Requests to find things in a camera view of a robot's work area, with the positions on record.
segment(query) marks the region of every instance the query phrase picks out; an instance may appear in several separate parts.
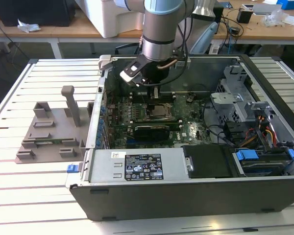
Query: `blue latch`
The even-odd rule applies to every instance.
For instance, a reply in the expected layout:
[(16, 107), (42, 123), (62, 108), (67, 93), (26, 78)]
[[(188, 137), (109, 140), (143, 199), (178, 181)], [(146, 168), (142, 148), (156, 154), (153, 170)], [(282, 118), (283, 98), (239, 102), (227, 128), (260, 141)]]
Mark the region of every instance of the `blue latch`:
[(293, 149), (289, 149), (288, 150), (289, 155), (291, 156), (291, 158), (294, 160), (294, 150)]
[(78, 173), (78, 165), (68, 165), (67, 173)]
[(239, 150), (239, 152), (236, 153), (237, 158), (241, 160), (258, 160), (259, 157), (255, 150)]

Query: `black box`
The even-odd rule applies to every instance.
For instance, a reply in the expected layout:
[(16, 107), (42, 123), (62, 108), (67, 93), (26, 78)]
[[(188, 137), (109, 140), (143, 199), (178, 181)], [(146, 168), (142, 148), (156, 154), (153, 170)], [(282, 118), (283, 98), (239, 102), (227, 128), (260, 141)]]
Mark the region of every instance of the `black box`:
[(69, 26), (75, 15), (74, 0), (0, 0), (4, 26), (26, 24)]
[(221, 21), (223, 9), (224, 7), (218, 1), (216, 1), (214, 5), (214, 14), (216, 15), (215, 22), (217, 22), (218, 24)]
[(246, 10), (240, 10), (238, 15), (237, 15), (237, 22), (242, 23), (242, 24), (248, 24), (251, 14), (253, 14), (253, 11), (246, 11)]

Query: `red wire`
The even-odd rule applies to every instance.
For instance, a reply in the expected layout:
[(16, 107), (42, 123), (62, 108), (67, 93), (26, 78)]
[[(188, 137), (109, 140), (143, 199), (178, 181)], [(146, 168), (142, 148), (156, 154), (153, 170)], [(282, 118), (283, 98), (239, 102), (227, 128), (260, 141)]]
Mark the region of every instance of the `red wire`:
[(253, 131), (253, 130), (254, 130), (254, 128), (250, 128), (250, 129), (246, 132), (245, 140), (247, 140), (248, 133), (249, 133), (250, 131)]

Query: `floor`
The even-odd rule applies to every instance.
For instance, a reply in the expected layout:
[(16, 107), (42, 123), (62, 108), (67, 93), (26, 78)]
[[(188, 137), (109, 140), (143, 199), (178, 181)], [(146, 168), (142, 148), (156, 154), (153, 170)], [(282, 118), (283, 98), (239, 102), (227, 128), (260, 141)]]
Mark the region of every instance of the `floor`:
[[(114, 54), (115, 47), (122, 44), (100, 44), (95, 45), (96, 54), (91, 54), (88, 43), (62, 43), (60, 48), (64, 58), (98, 58), (102, 54)], [(45, 43), (22, 43), (19, 48), (29, 58), (52, 59), (53, 53), (49, 44)], [(23, 68), (27, 64), (27, 59), (23, 54), (16, 50), (12, 45), (11, 52), (4, 54), (0, 52), (0, 102), (18, 78)], [(126, 48), (120, 51), (120, 54), (133, 54), (135, 48)], [(231, 53), (244, 53), (245, 46), (237, 46), (231, 49)], [(221, 54), (227, 54), (228, 48), (224, 47)], [(287, 46), (284, 49), (282, 60), (294, 71), (294, 46)]]

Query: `robotic arm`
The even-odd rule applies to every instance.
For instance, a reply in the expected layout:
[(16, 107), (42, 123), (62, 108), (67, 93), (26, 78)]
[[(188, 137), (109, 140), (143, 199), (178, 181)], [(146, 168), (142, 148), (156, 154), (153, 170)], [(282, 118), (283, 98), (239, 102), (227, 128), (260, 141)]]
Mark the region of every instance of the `robotic arm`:
[(173, 52), (177, 25), (197, 7), (198, 0), (114, 0), (130, 11), (145, 14), (143, 53), (121, 72), (128, 84), (160, 86), (169, 74), (170, 66), (181, 57)]

